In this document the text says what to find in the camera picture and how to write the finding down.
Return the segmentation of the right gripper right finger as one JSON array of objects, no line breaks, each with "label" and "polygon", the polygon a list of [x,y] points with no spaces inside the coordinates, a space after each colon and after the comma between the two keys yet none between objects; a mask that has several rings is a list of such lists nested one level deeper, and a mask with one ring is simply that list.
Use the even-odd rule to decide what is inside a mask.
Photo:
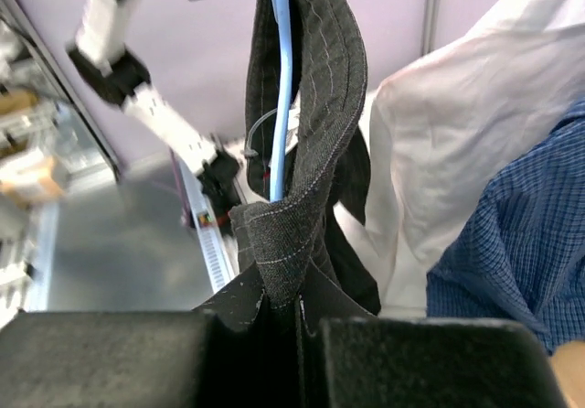
[{"label": "right gripper right finger", "polygon": [[296,303],[303,407],[563,407],[536,338],[498,319],[369,314],[314,265]]}]

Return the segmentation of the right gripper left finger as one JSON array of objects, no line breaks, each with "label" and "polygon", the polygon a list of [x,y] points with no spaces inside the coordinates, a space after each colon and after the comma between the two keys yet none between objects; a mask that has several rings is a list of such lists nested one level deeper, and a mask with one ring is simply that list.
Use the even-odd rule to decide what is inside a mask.
[{"label": "right gripper left finger", "polygon": [[293,333],[248,268],[188,311],[20,313],[1,331],[4,407],[296,407]]}]

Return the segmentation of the black pinstripe shirt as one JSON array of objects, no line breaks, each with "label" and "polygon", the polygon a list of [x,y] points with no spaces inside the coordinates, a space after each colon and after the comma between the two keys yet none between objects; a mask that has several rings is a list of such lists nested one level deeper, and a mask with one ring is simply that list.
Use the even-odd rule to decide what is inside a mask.
[{"label": "black pinstripe shirt", "polygon": [[278,312],[297,294],[309,265],[318,267],[371,313],[378,286],[341,231],[333,208],[365,218],[370,161],[358,122],[367,91],[367,56],[346,0],[290,0],[292,96],[301,104],[298,143],[285,160],[285,195],[266,200],[280,54],[271,0],[257,0],[246,90],[253,157],[247,180],[261,199],[230,213],[239,265],[256,265]]}]

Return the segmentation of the light blue wire hanger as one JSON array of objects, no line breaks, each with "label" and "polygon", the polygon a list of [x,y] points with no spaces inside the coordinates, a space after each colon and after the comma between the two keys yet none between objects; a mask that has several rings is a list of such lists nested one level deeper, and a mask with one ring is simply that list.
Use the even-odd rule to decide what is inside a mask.
[{"label": "light blue wire hanger", "polygon": [[281,63],[270,174],[270,202],[276,202],[282,199],[284,192],[286,139],[293,89],[293,42],[290,0],[272,0],[272,9],[278,26]]}]

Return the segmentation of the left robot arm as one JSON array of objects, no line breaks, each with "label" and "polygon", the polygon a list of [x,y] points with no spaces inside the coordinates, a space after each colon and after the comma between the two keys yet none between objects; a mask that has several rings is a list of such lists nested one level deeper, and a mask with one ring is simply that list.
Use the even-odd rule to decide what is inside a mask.
[{"label": "left robot arm", "polygon": [[230,198],[239,162],[193,128],[160,95],[125,35],[141,0],[87,0],[68,55],[83,80],[110,105],[144,124],[186,164],[211,198]]}]

